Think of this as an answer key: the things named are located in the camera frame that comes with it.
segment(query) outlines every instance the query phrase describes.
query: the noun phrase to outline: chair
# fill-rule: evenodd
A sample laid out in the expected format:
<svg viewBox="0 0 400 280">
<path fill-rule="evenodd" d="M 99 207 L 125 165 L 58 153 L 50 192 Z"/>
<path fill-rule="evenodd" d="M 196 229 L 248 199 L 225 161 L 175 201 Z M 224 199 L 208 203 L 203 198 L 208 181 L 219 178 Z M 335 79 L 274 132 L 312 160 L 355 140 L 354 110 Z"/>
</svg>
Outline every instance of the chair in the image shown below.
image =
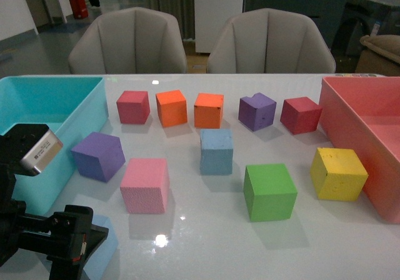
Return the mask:
<svg viewBox="0 0 400 280">
<path fill-rule="evenodd" d="M 228 19 L 207 62 L 213 74 L 334 73 L 335 68 L 313 20 L 276 9 Z"/>
<path fill-rule="evenodd" d="M 68 57 L 71 74 L 183 74 L 176 18 L 134 7 L 96 18 Z"/>
<path fill-rule="evenodd" d="M 400 76 L 399 35 L 365 35 L 360 43 L 366 48 L 361 52 L 355 73 Z"/>
</svg>

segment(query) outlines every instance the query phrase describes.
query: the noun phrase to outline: yellow cube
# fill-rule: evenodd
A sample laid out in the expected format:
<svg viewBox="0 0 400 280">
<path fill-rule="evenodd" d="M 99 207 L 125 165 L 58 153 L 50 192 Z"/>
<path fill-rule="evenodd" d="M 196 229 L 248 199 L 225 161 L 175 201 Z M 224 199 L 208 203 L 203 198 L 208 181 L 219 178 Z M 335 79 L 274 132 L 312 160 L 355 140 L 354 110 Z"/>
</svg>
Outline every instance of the yellow cube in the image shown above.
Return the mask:
<svg viewBox="0 0 400 280">
<path fill-rule="evenodd" d="M 368 173 L 351 149 L 319 147 L 310 175 L 319 199 L 357 200 Z"/>
</svg>

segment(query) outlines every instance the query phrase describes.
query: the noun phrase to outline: blue cube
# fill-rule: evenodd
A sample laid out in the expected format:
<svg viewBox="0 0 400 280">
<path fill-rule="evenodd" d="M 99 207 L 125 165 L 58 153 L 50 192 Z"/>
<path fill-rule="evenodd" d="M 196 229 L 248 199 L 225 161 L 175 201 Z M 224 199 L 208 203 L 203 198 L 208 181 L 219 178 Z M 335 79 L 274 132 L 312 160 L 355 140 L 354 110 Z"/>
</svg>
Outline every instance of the blue cube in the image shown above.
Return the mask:
<svg viewBox="0 0 400 280">
<path fill-rule="evenodd" d="M 200 132 L 200 144 L 200 174 L 232 174 L 233 141 L 231 130 L 202 129 Z"/>
<path fill-rule="evenodd" d="M 108 228 L 108 236 L 107 239 L 103 241 L 99 248 L 92 254 L 89 260 L 87 260 L 87 263 L 83 269 L 84 274 L 82 275 L 82 280 L 101 280 L 111 258 L 118 247 L 118 238 L 108 217 L 94 215 L 92 223 L 97 226 Z"/>
<path fill-rule="evenodd" d="M 239 103 L 239 120 L 252 131 L 273 124 L 276 102 L 262 93 L 242 97 Z"/>
</svg>

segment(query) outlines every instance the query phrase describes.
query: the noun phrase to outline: floor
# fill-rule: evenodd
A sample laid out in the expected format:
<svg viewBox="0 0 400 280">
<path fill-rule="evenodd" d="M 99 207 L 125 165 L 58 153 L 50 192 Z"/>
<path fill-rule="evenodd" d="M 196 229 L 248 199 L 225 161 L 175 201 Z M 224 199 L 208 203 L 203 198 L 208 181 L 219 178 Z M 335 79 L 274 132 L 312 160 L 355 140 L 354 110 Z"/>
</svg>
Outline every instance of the floor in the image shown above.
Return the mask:
<svg viewBox="0 0 400 280">
<path fill-rule="evenodd" d="M 100 8 L 87 4 L 89 17 L 39 33 L 6 50 L 0 50 L 0 79 L 7 76 L 69 74 L 67 58 L 90 23 L 110 11 L 144 6 L 143 0 L 100 0 Z M 188 73 L 205 73 L 207 55 L 196 54 L 193 41 L 184 41 Z"/>
</svg>

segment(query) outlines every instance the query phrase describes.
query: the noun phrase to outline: gray floor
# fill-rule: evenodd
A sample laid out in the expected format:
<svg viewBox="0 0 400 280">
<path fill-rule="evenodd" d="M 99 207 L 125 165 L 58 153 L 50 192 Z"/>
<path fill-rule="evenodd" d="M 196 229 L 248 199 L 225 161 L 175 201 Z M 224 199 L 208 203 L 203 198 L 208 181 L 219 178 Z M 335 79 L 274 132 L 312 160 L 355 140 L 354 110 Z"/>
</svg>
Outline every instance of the gray floor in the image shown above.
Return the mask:
<svg viewBox="0 0 400 280">
<path fill-rule="evenodd" d="M 143 0 L 100 0 L 100 8 L 87 5 L 89 17 L 86 19 L 72 17 L 68 21 L 70 26 L 84 23 L 84 27 L 74 32 L 44 31 L 35 38 L 0 50 L 0 79 L 18 75 L 69 74 L 68 55 L 89 23 L 103 13 L 135 6 L 143 7 Z"/>
</svg>

